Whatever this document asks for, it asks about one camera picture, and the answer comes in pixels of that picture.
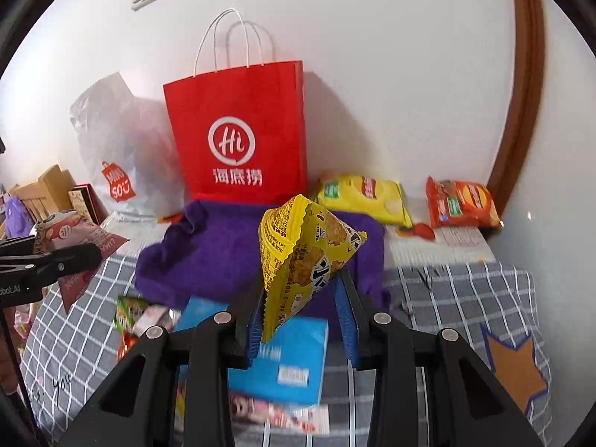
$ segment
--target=person's hand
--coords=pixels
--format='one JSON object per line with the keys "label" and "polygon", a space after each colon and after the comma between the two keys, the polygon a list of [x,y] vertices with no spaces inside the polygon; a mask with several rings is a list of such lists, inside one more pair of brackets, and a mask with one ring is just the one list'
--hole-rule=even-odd
{"label": "person's hand", "polygon": [[[15,307],[7,307],[4,309],[4,317],[10,330],[10,337],[13,340],[13,345],[18,348],[23,344],[23,338],[20,337],[19,333],[14,329],[14,313],[16,312]],[[17,358],[21,361],[19,351],[15,351]],[[13,363],[10,360],[10,354],[8,353],[8,346],[4,339],[4,335],[0,334],[0,384],[8,395],[13,394],[17,391],[19,386],[19,380],[17,379],[17,373],[14,371]]]}

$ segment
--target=wall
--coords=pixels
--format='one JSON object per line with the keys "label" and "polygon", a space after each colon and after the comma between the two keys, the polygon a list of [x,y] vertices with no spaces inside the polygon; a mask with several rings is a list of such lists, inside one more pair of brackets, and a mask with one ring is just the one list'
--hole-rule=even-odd
{"label": "wall", "polygon": [[[159,0],[138,12],[130,0],[56,0],[0,80],[0,178],[25,183],[58,162],[88,179],[71,103],[118,70],[162,103],[162,84],[191,74],[203,31],[228,6],[258,23],[267,60],[304,61],[312,179],[362,172],[413,194],[429,173],[488,180],[513,79],[512,0]],[[232,28],[229,59],[242,65],[228,18],[218,53],[225,62]],[[213,69],[206,50],[201,71]]]}
{"label": "wall", "polygon": [[594,203],[596,59],[552,0],[536,132],[516,189],[490,241],[497,259],[533,273],[551,357],[551,446],[564,445],[596,400]]}

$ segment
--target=purple sweater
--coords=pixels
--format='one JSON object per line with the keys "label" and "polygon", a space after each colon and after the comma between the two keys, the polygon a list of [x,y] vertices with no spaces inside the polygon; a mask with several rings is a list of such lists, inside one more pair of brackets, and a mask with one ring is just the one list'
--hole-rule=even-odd
{"label": "purple sweater", "polygon": [[[194,201],[172,225],[163,241],[147,247],[136,264],[135,286],[150,301],[184,309],[191,296],[229,303],[250,287],[260,268],[258,225],[270,207]],[[382,310],[389,307],[383,288],[383,232],[374,219],[357,213],[334,212],[368,240],[346,267],[356,289],[372,297]],[[326,287],[300,312],[329,321],[331,339],[338,339],[333,287]]]}

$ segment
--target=yellow snack package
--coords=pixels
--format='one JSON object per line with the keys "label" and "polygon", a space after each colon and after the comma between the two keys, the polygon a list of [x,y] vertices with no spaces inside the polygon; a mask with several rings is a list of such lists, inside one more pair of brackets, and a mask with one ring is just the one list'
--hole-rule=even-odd
{"label": "yellow snack package", "polygon": [[266,291],[263,342],[299,312],[366,241],[320,204],[297,195],[259,225]]}
{"label": "yellow snack package", "polygon": [[364,213],[382,224],[412,227],[402,186],[389,180],[356,175],[325,180],[315,201],[330,210]]}

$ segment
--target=blue box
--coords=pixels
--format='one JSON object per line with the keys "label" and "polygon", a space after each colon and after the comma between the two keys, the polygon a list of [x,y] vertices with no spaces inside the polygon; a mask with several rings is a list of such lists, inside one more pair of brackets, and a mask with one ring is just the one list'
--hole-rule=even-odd
{"label": "blue box", "polygon": [[[194,328],[226,309],[225,304],[192,297],[176,330]],[[278,328],[248,370],[228,369],[228,387],[273,403],[315,405],[321,400],[329,325],[324,319],[294,316]]]}

